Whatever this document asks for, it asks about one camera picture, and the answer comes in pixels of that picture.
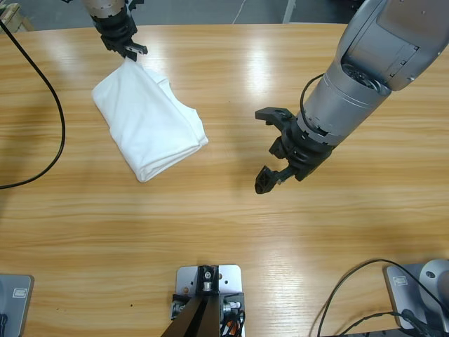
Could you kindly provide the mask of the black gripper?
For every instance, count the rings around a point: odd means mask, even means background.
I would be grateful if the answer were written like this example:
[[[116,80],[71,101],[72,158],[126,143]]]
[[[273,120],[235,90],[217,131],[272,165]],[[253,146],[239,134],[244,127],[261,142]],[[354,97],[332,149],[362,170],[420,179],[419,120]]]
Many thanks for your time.
[[[115,51],[130,60],[137,60],[137,54],[147,54],[146,46],[132,42],[136,26],[127,9],[108,18],[93,17],[93,23],[108,51]]]
[[[286,159],[289,167],[272,171],[263,166],[255,179],[257,194],[271,192],[293,175],[298,181],[313,173],[333,152],[333,146],[319,143],[309,137],[298,125],[295,117],[283,122],[283,130],[269,148],[269,153],[278,159]]]

